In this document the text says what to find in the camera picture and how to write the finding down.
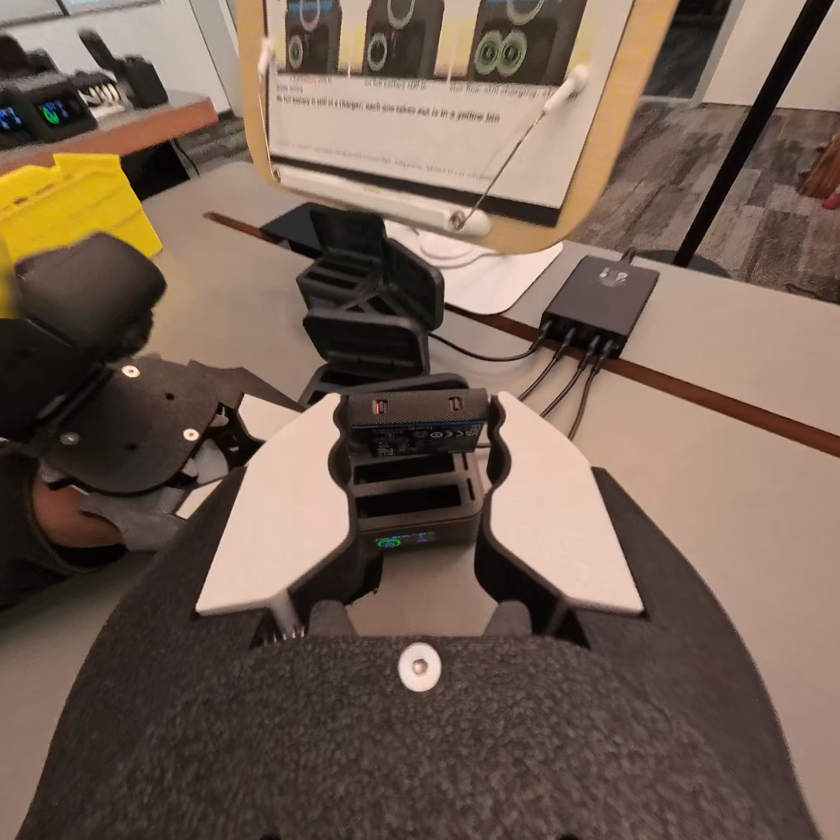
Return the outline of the person's left forearm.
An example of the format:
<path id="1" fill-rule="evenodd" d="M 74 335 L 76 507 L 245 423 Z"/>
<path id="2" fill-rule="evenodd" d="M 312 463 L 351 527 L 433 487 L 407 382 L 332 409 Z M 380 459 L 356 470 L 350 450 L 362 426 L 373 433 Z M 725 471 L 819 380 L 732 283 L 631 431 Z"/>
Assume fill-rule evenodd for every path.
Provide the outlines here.
<path id="1" fill-rule="evenodd" d="M 1 608 L 6 610 L 44 590 L 120 560 L 124 545 L 98 549 L 61 548 L 47 540 L 33 512 L 16 504 L 1 519 Z"/>

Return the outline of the dark desk device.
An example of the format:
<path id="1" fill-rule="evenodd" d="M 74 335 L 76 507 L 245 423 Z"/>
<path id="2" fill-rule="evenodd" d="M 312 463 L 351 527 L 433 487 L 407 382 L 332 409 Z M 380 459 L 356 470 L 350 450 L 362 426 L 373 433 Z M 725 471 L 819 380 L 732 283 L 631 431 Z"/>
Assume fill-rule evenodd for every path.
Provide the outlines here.
<path id="1" fill-rule="evenodd" d="M 169 104 L 169 94 L 148 60 L 141 56 L 115 56 L 93 29 L 80 29 L 77 33 L 98 67 L 114 77 L 131 106 L 148 110 Z"/>

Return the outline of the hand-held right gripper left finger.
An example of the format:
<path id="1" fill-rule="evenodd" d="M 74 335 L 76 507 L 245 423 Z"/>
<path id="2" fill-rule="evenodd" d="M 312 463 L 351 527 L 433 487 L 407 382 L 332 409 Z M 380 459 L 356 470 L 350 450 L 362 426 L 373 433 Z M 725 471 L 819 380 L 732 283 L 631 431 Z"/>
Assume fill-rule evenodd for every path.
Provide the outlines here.
<path id="1" fill-rule="evenodd" d="M 202 617 L 268 611 L 281 631 L 362 594 L 368 560 L 351 492 L 350 401 L 293 413 L 250 458 L 195 603 Z"/>

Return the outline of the white stand base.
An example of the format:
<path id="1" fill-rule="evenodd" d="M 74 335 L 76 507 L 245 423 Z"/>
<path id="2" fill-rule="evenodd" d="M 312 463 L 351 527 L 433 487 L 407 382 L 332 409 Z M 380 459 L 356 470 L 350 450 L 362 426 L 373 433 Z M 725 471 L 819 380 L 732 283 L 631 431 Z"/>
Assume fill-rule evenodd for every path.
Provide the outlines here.
<path id="1" fill-rule="evenodd" d="M 446 304 L 479 315 L 510 309 L 561 255 L 564 246 L 558 243 L 525 255 L 502 255 L 397 222 L 385 222 L 385 231 L 442 273 Z"/>

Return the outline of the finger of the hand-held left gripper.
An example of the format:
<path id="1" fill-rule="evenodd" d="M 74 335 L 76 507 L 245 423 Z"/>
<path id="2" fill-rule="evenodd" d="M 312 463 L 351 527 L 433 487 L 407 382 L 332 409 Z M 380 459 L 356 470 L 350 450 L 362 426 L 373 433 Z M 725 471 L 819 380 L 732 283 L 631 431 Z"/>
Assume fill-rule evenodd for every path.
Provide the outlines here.
<path id="1" fill-rule="evenodd" d="M 222 482 L 222 479 L 216 479 L 190 490 L 176 509 L 176 516 L 181 520 L 188 520 Z"/>
<path id="2" fill-rule="evenodd" d="M 238 405 L 238 420 L 245 434 L 257 442 L 266 442 L 302 414 L 299 408 L 269 402 L 244 394 Z"/>

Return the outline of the dark flat pad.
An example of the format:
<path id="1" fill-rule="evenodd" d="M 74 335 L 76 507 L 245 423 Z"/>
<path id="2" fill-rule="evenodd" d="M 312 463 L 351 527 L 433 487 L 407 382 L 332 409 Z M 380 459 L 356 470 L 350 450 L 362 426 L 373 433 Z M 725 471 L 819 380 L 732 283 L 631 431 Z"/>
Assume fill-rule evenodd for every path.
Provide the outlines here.
<path id="1" fill-rule="evenodd" d="M 319 203 L 304 203 L 284 213 L 259 228 L 274 245 L 310 259 L 322 255 L 319 237 L 312 222 L 312 213 L 321 213 L 330 207 Z"/>

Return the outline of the person's left hand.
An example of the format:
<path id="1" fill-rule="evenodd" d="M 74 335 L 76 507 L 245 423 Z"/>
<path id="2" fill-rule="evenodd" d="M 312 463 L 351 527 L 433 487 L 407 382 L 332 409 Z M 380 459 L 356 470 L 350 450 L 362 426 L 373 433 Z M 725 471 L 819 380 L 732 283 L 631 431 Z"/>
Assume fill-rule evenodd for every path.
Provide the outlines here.
<path id="1" fill-rule="evenodd" d="M 85 498 L 75 487 L 53 488 L 41 478 L 35 478 L 32 508 L 47 540 L 74 550 L 124 545 L 121 533 L 110 522 L 81 510 Z"/>

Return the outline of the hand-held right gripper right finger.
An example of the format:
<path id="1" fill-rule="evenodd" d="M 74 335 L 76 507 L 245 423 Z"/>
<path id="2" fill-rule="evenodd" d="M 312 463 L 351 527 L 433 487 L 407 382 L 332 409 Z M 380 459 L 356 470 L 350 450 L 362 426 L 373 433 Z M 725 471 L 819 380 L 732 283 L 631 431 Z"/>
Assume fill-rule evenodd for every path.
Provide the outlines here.
<path id="1" fill-rule="evenodd" d="M 638 618 L 644 603 L 587 457 L 509 392 L 490 400 L 490 489 L 476 535 L 476 579 L 518 602 L 536 634 L 579 611 Z"/>

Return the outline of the black pole stand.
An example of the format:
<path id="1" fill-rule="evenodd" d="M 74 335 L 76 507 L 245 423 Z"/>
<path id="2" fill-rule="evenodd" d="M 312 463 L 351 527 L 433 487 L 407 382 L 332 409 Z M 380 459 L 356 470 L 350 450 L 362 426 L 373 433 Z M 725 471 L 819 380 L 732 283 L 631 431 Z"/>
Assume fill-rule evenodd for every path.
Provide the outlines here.
<path id="1" fill-rule="evenodd" d="M 726 270 L 719 264 L 698 256 L 697 250 L 703 238 L 709 232 L 753 148 L 760 140 L 773 111 L 779 104 L 785 89 L 789 86 L 795 71 L 802 63 L 806 51 L 811 46 L 832 6 L 833 1 L 804 2 L 791 32 L 787 36 L 677 250 L 660 249 L 637 252 L 630 248 L 623 254 L 623 261 L 631 261 L 634 257 L 640 257 L 651 259 L 660 264 L 705 271 L 716 277 L 728 276 Z"/>

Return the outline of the black camera battery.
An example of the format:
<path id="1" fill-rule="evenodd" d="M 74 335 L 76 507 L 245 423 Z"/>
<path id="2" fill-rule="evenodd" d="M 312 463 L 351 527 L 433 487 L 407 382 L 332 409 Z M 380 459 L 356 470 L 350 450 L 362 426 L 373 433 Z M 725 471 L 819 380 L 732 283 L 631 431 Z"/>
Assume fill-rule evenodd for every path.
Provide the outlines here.
<path id="1" fill-rule="evenodd" d="M 343 426 L 355 454 L 373 458 L 465 455 L 490 416 L 484 388 L 348 394 Z"/>

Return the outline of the white instruction sheet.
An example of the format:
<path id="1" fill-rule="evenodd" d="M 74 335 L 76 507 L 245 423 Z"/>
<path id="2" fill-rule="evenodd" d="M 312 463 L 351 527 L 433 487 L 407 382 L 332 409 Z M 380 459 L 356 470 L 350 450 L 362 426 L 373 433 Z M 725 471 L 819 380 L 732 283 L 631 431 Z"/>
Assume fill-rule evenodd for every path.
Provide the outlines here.
<path id="1" fill-rule="evenodd" d="M 552 226 L 633 6 L 266 2 L 271 155 Z"/>

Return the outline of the yellow plastic bin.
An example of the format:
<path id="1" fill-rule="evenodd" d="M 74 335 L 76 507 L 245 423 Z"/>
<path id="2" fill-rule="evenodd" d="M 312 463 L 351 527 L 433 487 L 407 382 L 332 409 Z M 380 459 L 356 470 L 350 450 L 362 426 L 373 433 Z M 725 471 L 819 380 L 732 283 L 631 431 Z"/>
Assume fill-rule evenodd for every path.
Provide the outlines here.
<path id="1" fill-rule="evenodd" d="M 16 316 L 12 268 L 45 251 L 105 233 L 146 257 L 163 244 L 113 154 L 56 154 L 1 177 L 1 319 Z"/>

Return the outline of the black multi-port power hub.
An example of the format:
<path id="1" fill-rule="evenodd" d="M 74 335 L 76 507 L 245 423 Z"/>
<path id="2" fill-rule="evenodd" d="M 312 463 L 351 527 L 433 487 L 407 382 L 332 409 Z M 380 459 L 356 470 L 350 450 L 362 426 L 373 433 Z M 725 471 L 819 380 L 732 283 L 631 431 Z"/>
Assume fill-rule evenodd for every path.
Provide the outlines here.
<path id="1" fill-rule="evenodd" d="M 539 338 L 617 359 L 658 279 L 626 259 L 585 256 L 544 309 Z"/>

